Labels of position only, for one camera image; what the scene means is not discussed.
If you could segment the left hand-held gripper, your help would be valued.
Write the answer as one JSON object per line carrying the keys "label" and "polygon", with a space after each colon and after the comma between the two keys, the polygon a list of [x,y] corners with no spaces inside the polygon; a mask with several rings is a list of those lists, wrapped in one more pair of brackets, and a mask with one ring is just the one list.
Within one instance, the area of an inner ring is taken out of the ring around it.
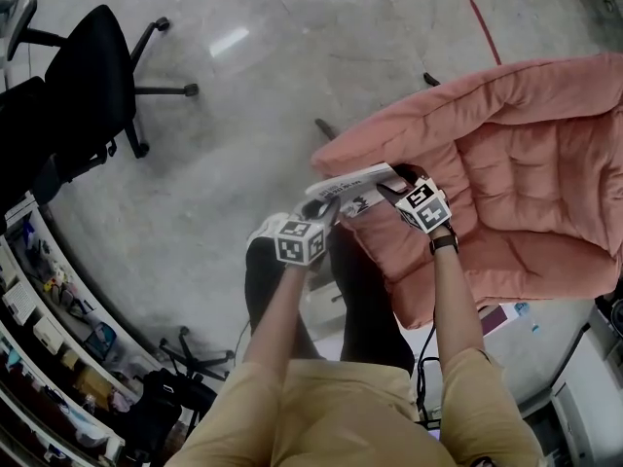
{"label": "left hand-held gripper", "polygon": [[339,196],[323,204],[312,199],[301,207],[301,217],[283,221],[275,233],[276,258],[283,263],[308,267],[326,252],[327,236],[338,220]]}

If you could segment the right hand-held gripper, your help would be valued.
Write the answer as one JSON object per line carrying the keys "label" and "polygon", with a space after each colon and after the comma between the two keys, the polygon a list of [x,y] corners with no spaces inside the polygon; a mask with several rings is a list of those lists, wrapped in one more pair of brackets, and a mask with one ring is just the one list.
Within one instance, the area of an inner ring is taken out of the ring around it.
{"label": "right hand-held gripper", "polygon": [[400,163],[392,168],[408,184],[397,187],[379,183],[376,189],[384,198],[388,198],[409,226],[430,234],[450,221],[452,212],[445,194],[431,178],[427,178],[422,167]]}

